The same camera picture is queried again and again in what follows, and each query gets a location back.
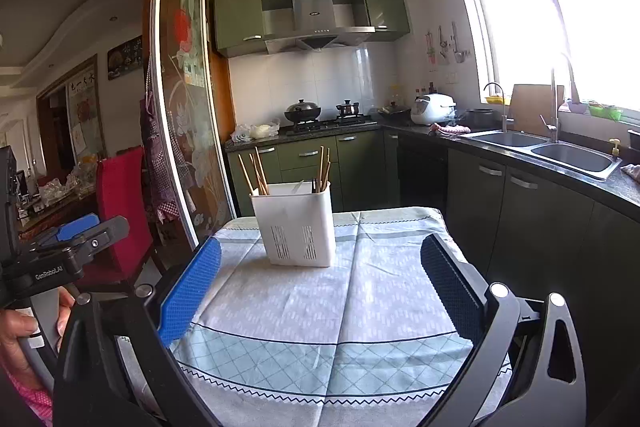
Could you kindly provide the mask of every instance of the double sink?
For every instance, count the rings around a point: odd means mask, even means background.
[[[600,181],[606,180],[622,162],[619,158],[608,154],[565,142],[552,143],[540,136],[522,132],[487,131],[460,137],[532,156],[538,160],[581,172]]]

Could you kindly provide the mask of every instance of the white plastic container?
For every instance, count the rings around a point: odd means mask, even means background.
[[[331,266],[334,216],[327,188],[310,194],[311,182],[269,185],[269,196],[251,196],[260,235],[272,264]]]

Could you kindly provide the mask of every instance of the cabinet handle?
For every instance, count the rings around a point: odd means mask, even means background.
[[[478,170],[480,172],[484,172],[484,174],[489,174],[490,176],[502,176],[502,171],[496,171],[494,169],[488,169],[482,165],[478,166]]]
[[[519,185],[520,187],[523,187],[523,188],[538,188],[537,183],[524,182],[522,180],[514,178],[513,176],[511,177],[511,183],[515,183],[516,185]]]

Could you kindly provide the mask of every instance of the cutting board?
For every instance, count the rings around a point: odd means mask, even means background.
[[[564,86],[556,86],[558,107],[564,103]],[[549,137],[549,131],[540,120],[545,117],[551,123],[551,86],[549,84],[515,84],[509,106],[509,118],[514,123],[509,126],[516,131]]]

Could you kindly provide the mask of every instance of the range hood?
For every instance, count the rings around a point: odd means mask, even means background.
[[[373,26],[339,25],[333,0],[292,0],[293,30],[264,37],[267,51],[275,54],[292,49],[321,50],[357,46],[376,29]]]

